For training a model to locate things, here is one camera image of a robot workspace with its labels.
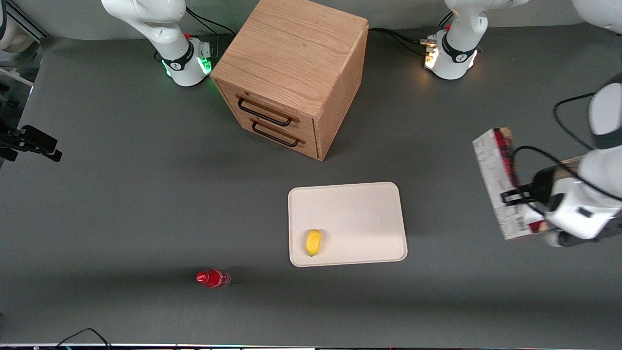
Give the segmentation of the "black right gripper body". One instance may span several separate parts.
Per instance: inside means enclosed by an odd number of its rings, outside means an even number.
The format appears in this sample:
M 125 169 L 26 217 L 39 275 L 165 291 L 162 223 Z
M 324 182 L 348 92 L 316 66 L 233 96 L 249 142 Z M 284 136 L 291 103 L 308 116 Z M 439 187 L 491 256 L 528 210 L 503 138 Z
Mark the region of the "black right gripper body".
M 15 129 L 2 124 L 0 128 L 0 157 L 6 161 L 15 161 L 20 151 L 40 154 L 59 162 L 63 154 L 56 144 L 55 138 L 31 125 Z

